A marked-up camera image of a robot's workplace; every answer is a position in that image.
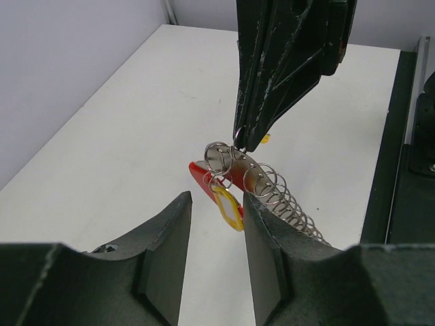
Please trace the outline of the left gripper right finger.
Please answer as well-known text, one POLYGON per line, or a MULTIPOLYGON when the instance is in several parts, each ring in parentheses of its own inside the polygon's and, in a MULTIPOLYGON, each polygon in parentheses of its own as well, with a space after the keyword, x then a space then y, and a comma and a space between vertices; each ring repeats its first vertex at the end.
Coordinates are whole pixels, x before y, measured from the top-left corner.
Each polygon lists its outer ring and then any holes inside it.
POLYGON ((243 197, 257 325, 433 325, 434 245, 341 251, 243 197))

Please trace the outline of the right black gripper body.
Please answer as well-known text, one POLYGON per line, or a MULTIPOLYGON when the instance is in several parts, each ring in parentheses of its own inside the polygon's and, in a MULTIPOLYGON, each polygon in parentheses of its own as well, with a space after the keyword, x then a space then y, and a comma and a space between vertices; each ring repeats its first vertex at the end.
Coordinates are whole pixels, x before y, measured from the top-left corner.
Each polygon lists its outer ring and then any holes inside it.
POLYGON ((333 75, 342 63, 349 42, 357 1, 330 1, 322 74, 333 75))

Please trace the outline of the key with yellow window tag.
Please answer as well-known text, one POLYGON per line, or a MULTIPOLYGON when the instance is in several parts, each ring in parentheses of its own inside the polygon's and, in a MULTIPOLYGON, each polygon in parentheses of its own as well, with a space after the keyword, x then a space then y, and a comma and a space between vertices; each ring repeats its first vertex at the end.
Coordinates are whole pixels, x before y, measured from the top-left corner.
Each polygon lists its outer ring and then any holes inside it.
POLYGON ((271 139, 269 132, 254 132, 247 125, 234 128, 233 145, 238 150, 253 152, 261 144, 268 143, 271 139))

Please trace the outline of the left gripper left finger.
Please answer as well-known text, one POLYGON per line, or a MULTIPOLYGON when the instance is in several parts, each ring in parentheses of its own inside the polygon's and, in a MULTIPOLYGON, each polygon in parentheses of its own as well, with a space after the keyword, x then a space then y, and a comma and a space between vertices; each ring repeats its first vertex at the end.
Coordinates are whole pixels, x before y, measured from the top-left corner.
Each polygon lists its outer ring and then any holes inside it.
POLYGON ((192 197, 92 252, 62 243, 1 245, 2 325, 176 325, 192 197))

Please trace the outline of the red handled key organizer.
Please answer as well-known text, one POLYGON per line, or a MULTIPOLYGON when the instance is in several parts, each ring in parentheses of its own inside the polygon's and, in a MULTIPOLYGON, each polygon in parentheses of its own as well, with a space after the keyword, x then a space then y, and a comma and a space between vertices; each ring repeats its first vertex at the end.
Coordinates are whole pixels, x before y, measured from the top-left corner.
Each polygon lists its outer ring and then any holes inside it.
POLYGON ((204 150, 204 158, 189 163, 188 169, 194 180, 214 203, 208 185, 203 182, 207 172, 218 178, 230 192, 235 187, 253 195, 278 219, 308 237, 325 245, 328 244, 316 228, 313 219, 302 210, 288 189, 286 180, 270 165, 256 162, 233 145, 220 141, 208 144, 204 150))

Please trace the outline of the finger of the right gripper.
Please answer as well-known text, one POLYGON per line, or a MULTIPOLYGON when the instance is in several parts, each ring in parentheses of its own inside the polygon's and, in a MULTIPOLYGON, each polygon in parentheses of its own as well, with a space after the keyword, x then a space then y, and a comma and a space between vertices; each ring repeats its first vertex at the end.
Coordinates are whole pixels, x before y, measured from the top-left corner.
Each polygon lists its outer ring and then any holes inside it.
POLYGON ((257 77, 264 34, 268 26, 268 1, 237 1, 239 87, 234 117, 234 144, 238 149, 255 149, 252 139, 251 97, 257 77))
POLYGON ((320 80, 330 1, 268 1, 251 97, 254 132, 271 126, 320 80))

